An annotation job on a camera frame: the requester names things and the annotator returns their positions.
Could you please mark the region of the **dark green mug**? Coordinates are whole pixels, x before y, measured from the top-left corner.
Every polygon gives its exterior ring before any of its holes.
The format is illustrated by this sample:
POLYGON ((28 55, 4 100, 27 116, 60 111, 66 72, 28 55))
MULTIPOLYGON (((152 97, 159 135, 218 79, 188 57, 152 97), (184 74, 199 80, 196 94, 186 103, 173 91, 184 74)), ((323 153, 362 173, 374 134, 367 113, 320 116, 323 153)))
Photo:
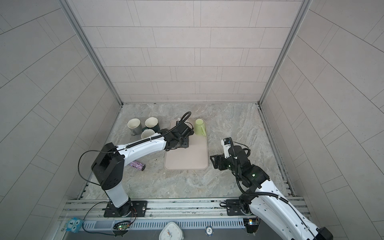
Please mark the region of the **dark green mug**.
POLYGON ((155 117, 150 117, 146 119, 144 130, 147 130, 147 129, 151 129, 155 133, 158 133, 160 131, 159 120, 155 117))

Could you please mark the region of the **pink mug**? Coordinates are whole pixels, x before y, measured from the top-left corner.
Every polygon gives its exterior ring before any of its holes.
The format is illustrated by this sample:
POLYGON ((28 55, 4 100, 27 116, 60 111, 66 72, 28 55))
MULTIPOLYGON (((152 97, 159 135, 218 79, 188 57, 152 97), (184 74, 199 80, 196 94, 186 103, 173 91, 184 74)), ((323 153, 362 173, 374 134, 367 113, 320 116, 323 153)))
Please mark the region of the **pink mug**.
POLYGON ((146 138, 149 138, 151 136, 153 136, 156 132, 152 129, 146 129, 142 132, 141 134, 141 139, 146 139, 146 138))

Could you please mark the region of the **grey mug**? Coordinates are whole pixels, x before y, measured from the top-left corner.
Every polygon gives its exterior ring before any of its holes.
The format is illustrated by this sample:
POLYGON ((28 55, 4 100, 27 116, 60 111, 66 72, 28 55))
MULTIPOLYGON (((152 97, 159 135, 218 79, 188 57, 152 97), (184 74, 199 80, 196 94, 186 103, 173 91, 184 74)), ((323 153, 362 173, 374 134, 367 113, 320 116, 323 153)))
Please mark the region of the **grey mug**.
POLYGON ((143 132, 143 127, 140 119, 134 118, 129 120, 127 126, 130 130, 131 136, 138 136, 141 135, 143 132))

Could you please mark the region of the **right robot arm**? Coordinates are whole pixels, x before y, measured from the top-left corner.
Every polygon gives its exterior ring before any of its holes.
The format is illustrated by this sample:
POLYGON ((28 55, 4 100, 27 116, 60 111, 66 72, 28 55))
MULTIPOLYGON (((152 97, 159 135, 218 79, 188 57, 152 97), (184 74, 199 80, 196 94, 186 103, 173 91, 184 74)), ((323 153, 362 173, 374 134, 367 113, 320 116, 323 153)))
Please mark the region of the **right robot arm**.
POLYGON ((221 141, 223 154, 210 156, 215 169, 230 170, 241 191, 239 208, 255 215, 284 240, 332 240, 332 233, 319 228, 301 214, 278 190, 269 175, 248 159, 251 150, 232 138, 221 141))

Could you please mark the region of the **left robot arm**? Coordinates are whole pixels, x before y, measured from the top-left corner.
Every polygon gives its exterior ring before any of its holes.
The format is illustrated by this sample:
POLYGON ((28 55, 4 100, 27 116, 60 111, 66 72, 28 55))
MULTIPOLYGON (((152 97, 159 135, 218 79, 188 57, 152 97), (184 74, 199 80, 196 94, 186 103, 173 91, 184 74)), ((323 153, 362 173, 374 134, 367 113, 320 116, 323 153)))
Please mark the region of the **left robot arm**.
POLYGON ((171 129, 162 129, 142 140, 115 146, 108 143, 99 154, 91 170, 97 178, 96 185, 107 194, 109 201, 105 208, 104 217, 131 217, 135 215, 134 205, 124 190, 122 179, 124 168, 137 159, 159 151, 170 151, 182 148, 189 136, 194 134, 193 127, 186 124, 192 112, 186 112, 178 123, 171 129))

